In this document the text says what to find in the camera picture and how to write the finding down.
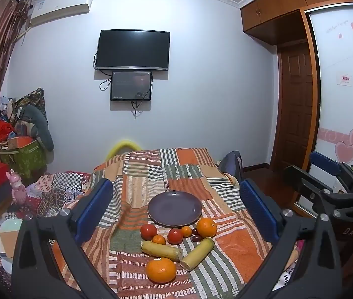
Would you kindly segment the brown wooden door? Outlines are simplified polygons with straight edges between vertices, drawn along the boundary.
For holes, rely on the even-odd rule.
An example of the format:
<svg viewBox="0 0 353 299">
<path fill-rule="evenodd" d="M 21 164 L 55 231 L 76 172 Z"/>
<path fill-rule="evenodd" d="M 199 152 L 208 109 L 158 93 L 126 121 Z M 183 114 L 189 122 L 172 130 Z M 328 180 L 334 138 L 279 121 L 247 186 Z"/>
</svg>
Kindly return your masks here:
<svg viewBox="0 0 353 299">
<path fill-rule="evenodd" d="M 307 43 L 280 48 L 278 60 L 279 105 L 271 160 L 274 171 L 303 166 L 311 128 L 313 85 Z"/>
</svg>

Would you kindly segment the white air conditioner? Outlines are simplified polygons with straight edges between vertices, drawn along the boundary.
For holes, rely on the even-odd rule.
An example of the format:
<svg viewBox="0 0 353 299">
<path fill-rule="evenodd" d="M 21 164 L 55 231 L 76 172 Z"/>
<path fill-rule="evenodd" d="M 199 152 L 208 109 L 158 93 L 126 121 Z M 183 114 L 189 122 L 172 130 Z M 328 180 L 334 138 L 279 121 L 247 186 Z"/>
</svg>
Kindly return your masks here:
<svg viewBox="0 0 353 299">
<path fill-rule="evenodd" d="M 32 27 L 74 15 L 89 13 L 93 0 L 45 0 L 35 4 L 31 14 Z"/>
</svg>

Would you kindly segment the dark purple plate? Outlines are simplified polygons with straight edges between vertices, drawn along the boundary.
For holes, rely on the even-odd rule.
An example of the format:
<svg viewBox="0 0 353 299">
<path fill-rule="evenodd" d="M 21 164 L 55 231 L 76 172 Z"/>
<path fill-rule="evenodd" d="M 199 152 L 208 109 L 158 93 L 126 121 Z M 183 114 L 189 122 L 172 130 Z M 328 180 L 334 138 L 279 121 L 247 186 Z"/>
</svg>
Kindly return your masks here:
<svg viewBox="0 0 353 299">
<path fill-rule="evenodd" d="M 201 201 L 183 191 L 156 195 L 147 206 L 151 220 L 163 227 L 185 227 L 195 223 L 202 214 Z"/>
</svg>

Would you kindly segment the pink rabbit figurine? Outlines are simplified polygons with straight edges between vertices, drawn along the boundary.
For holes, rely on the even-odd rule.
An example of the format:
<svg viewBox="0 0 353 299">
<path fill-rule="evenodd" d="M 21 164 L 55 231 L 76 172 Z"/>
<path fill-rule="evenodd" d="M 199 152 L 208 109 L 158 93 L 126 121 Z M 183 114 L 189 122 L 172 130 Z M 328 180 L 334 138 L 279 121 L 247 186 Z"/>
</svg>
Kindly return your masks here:
<svg viewBox="0 0 353 299">
<path fill-rule="evenodd" d="M 8 178 L 12 188 L 11 193 L 13 202 L 18 205 L 24 205 L 27 198 L 27 191 L 21 176 L 16 173 L 16 171 L 11 169 L 6 172 L 6 177 Z"/>
</svg>

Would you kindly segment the red plastic bag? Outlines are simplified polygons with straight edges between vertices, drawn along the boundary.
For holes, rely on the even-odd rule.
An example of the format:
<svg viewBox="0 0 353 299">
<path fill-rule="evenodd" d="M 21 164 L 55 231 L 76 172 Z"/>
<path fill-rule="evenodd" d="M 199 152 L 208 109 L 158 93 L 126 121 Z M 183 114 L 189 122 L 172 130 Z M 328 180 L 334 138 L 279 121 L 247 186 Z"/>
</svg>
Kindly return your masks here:
<svg viewBox="0 0 353 299">
<path fill-rule="evenodd" d="M 7 141 L 11 132 L 14 132 L 12 124 L 4 120 L 0 120 L 0 143 Z"/>
</svg>

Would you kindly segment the white sliding wardrobe door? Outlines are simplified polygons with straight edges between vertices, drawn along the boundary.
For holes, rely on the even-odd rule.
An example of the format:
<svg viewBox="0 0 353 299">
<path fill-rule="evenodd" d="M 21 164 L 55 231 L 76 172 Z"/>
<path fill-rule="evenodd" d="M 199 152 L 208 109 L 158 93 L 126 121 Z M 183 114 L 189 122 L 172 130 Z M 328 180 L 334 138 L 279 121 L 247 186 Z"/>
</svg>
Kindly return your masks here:
<svg viewBox="0 0 353 299">
<path fill-rule="evenodd" d="M 353 3 L 305 12 L 319 81 L 315 151 L 353 166 Z"/>
</svg>

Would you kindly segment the blue backpack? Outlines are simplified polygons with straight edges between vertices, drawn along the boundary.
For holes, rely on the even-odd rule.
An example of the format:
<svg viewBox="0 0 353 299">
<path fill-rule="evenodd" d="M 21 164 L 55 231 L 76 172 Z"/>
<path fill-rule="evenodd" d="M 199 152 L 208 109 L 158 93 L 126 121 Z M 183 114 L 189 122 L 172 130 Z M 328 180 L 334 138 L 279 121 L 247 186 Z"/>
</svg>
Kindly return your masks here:
<svg viewBox="0 0 353 299">
<path fill-rule="evenodd" d="M 243 161 L 239 151 L 231 151 L 218 164 L 222 173 L 227 173 L 241 183 L 243 181 Z"/>
</svg>

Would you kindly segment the corn cob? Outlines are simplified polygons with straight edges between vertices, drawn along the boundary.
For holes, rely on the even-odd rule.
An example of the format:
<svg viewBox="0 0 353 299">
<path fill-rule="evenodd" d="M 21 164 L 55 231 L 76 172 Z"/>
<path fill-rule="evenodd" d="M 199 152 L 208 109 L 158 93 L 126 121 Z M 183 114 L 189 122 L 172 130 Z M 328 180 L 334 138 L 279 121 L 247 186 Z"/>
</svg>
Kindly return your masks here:
<svg viewBox="0 0 353 299">
<path fill-rule="evenodd" d="M 156 258 L 168 258 L 175 262 L 179 262 L 183 259 L 183 251 L 180 248 L 157 244 L 154 242 L 142 241 L 141 251 L 144 254 Z"/>
<path fill-rule="evenodd" d="M 204 238 L 197 247 L 180 261 L 180 265 L 188 271 L 194 270 L 194 268 L 196 268 L 201 261 L 208 256 L 213 247 L 214 241 L 211 238 Z"/>
</svg>

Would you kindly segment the black wall television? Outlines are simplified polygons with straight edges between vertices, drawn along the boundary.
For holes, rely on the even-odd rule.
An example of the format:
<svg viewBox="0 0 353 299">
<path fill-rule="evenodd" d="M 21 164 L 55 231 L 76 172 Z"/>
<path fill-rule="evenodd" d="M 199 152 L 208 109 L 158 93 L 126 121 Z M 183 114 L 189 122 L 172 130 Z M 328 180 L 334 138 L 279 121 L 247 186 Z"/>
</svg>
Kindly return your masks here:
<svg viewBox="0 0 353 299">
<path fill-rule="evenodd" d="M 102 30 L 96 70 L 167 70 L 171 34 L 157 30 Z"/>
</svg>

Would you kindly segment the tomato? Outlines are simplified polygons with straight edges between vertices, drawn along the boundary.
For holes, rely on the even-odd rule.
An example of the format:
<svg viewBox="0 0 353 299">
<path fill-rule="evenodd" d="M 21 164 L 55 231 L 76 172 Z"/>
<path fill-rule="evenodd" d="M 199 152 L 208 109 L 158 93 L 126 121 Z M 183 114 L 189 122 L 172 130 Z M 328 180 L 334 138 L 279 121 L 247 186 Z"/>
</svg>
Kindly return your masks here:
<svg viewBox="0 0 353 299">
<path fill-rule="evenodd" d="M 152 224 L 143 224 L 140 228 L 140 234 L 145 241 L 151 241 L 156 235 L 158 235 L 158 231 L 156 226 Z"/>
<path fill-rule="evenodd" d="M 171 245 L 179 245 L 183 242 L 184 235 L 182 229 L 172 228 L 167 235 L 168 243 Z"/>
</svg>

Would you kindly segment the wooden overhead cabinet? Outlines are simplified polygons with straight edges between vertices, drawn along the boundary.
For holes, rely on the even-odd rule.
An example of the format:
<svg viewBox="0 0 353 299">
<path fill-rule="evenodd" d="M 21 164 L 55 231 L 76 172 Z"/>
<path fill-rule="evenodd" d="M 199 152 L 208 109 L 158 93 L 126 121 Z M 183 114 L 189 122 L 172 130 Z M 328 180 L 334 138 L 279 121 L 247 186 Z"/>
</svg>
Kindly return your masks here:
<svg viewBox="0 0 353 299">
<path fill-rule="evenodd" d="M 255 0 L 241 8 L 243 32 L 269 45 L 307 39 L 303 7 L 335 0 Z"/>
</svg>

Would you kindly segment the large orange with sticker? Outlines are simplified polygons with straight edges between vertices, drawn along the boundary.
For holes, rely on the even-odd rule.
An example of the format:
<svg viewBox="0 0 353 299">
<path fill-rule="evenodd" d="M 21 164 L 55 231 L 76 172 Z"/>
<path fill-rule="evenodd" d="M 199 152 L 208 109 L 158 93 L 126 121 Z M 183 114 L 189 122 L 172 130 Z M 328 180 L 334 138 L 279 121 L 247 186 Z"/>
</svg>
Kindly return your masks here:
<svg viewBox="0 0 353 299">
<path fill-rule="evenodd" d="M 155 258 L 147 263 L 146 274 L 150 281 L 166 284 L 177 276 L 177 267 L 169 258 Z"/>
</svg>

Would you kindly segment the small wall monitor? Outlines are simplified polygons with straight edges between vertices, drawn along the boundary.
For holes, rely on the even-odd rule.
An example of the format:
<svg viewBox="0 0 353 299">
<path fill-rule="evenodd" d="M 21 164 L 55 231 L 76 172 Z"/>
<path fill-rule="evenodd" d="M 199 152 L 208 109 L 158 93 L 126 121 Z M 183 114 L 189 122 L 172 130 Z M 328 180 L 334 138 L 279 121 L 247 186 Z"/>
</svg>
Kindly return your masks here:
<svg viewBox="0 0 353 299">
<path fill-rule="evenodd" d="M 150 101 L 152 73 L 148 71 L 113 71 L 111 101 Z"/>
</svg>

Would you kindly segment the floral patchwork quilt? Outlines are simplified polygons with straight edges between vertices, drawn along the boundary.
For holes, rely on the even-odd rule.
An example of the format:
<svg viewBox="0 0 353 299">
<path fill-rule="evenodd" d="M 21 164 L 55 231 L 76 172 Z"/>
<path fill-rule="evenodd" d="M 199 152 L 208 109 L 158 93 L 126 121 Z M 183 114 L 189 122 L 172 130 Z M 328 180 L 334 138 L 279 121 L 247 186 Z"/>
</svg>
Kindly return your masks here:
<svg viewBox="0 0 353 299">
<path fill-rule="evenodd" d="M 89 186 L 91 175 L 66 171 L 63 173 L 42 175 L 37 182 L 26 187 L 27 198 L 22 209 L 7 209 L 0 216 L 0 229 L 20 226 L 20 220 L 26 213 L 37 217 L 51 217 L 61 209 L 84 195 Z M 11 292 L 12 260 L 0 251 L 0 284 Z"/>
</svg>

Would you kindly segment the small tangerine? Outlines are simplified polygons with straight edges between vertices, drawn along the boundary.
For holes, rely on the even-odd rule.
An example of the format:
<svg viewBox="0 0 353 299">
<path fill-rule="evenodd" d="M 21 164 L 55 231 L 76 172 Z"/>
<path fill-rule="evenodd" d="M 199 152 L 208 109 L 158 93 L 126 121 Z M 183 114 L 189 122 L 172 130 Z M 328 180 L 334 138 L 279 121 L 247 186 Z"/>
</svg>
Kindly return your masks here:
<svg viewBox="0 0 353 299">
<path fill-rule="evenodd" d="M 152 238 L 152 242 L 155 243 L 155 244 L 165 245 L 166 244 L 166 239 L 162 235 L 155 235 Z"/>
<path fill-rule="evenodd" d="M 190 228 L 190 226 L 184 226 L 181 228 L 181 232 L 184 238 L 189 238 L 193 234 L 193 230 Z"/>
</svg>

